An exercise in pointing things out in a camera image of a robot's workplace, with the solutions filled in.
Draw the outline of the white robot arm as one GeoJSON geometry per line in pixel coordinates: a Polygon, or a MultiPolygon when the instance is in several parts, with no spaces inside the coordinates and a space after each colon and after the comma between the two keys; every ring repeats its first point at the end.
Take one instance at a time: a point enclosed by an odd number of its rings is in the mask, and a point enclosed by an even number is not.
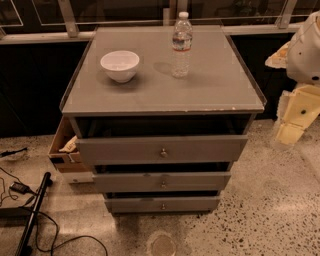
{"type": "Polygon", "coordinates": [[[312,13],[265,65],[285,69],[297,82],[292,92],[280,96],[275,136],[279,144],[294,145],[320,114],[320,11],[312,13]]]}

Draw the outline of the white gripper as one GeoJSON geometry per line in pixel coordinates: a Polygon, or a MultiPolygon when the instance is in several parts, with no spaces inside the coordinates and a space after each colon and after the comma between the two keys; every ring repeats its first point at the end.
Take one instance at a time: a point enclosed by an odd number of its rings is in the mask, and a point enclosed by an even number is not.
{"type": "Polygon", "coordinates": [[[292,91],[283,91],[277,109],[279,128],[275,140],[294,145],[320,114],[320,87],[298,83],[292,91]]]}

